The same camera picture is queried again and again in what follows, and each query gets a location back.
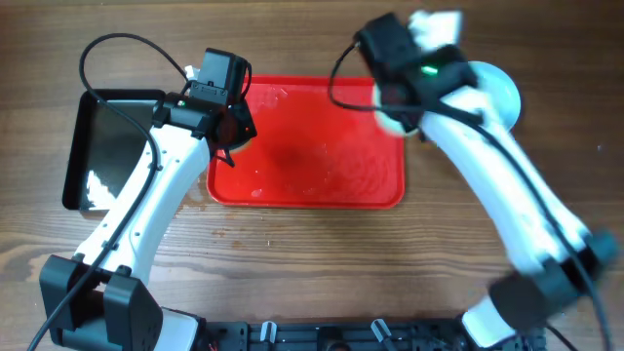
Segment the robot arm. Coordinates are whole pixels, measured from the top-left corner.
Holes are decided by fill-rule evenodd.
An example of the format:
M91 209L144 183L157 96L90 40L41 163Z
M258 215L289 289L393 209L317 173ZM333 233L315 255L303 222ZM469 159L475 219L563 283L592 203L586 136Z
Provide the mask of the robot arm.
M192 132L187 129L164 125L162 128L153 127L150 133L159 148L156 152L160 153L160 171L115 247L99 266L111 272L119 266L128 267L132 270L131 276L141 279L145 285L156 250L177 207L192 182L211 160L206 139L192 137ZM115 206L76 250L75 255L83 256L84 263L93 263L101 252L102 244L118 227L145 182L151 160L149 147L146 146Z
M462 316L475 343L491 347L517 332L542 327L586 294L589 288L578 270L596 280L615 257L615 241L607 233L590 233L502 125L490 97L480 91L477 77L454 46L460 20L458 12L417 12L405 28L389 14L369 22L355 40L375 79L379 124L403 136L422 132L435 142L462 173L502 239L515 271L494 282L489 294ZM430 112L442 110L445 113ZM474 120L467 120L466 112ZM494 147L474 125L499 145ZM554 235L544 211L559 225L561 238ZM571 254L579 257L582 268Z
M456 48L445 47L455 44L459 20L458 13L416 13L405 29L393 16L385 16L370 22L356 39L379 88L377 105L416 106L409 112L381 110L376 116L380 124L404 135L420 130L448 155L484 204L515 268L462 316L474 342L490 347L517 332L540 327L586 292L570 263L570 250L553 236L527 180L473 128L445 113L428 112L436 111L430 107L440 106L435 104L440 101L447 111L479 116L481 128L516 160L594 280L614 257L615 245L611 236L592 235L553 194L501 125L489 96L479 90ZM224 61L225 68L215 68ZM441 64L435 69L439 76L421 79L420 69L431 62ZM241 91L242 63L227 53L207 51L203 65L207 64L213 65L199 72L189 97L168 94L155 112L150 133L158 148L152 151L160 155L159 173L99 266L95 286L107 283L98 297L103 311L84 313L79 306L97 292L83 293L51 327L54 343L75 349L116 345L140 349L147 338L154 342L148 349L188 350L205 341L198 335L206 321L161 308L145 285L158 245L188 187L217 149L235 147L255 136L245 102L227 100L228 92ZM116 206L80 245L74 259L52 256L42 269L40 284L48 315L71 287L72 277L94 262L137 196L151 162L148 151L143 152Z

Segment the black tray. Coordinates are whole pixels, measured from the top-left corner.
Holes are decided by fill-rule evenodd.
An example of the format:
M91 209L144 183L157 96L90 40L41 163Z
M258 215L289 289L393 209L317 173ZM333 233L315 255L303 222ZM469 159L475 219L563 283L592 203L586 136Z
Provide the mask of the black tray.
M159 90L97 90L145 129ZM62 204L69 210L108 210L128 180L145 147L145 138L123 117L98 104L87 92L80 98Z

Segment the black mounting base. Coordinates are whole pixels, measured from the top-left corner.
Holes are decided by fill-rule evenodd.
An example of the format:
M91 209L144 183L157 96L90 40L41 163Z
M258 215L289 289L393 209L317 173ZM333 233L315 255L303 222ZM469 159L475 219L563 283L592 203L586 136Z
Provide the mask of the black mounting base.
M352 351L384 351L370 324L278 324L275 343L260 341L261 325L206 323L198 339L210 340L219 351L338 351L335 340L323 335L341 333L341 344ZM398 351L482 351L471 343L454 319L426 319L409 323L388 324L392 341ZM211 350L206 343L196 343L195 350ZM543 330L516 336L492 351L546 351Z

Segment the wood grain surface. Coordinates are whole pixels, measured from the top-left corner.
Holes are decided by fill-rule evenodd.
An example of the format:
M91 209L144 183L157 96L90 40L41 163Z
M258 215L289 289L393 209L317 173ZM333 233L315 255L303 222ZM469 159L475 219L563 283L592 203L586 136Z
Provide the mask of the wood grain surface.
M0 1L0 350L24 349L45 313L38 276L70 257L102 214L60 202L83 48L125 31L199 66L206 47L254 72L327 75L374 17L460 8L470 59L506 70L523 94L514 135L564 202L624 247L624 5L614 1ZM178 90L168 63L129 40L92 52L95 87ZM356 56L344 74L366 71ZM435 147L406 142L405 198L390 211L225 208L189 189L156 256L150 290L209 320L278 322L451 317L509 270L483 208ZM601 285L624 350L624 265ZM599 350L587 300L555 319L582 350ZM563 347L551 339L552 349ZM41 349L54 349L48 337Z

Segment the red tray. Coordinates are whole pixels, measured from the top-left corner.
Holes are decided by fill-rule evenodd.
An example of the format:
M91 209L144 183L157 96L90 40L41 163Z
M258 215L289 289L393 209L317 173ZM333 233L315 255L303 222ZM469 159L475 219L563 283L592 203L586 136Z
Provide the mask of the red tray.
M370 78L339 78L337 98L370 104ZM377 127L371 112L334 106L328 79L254 76L247 96L257 137L213 160L208 190L224 205L389 209L405 193L403 139Z

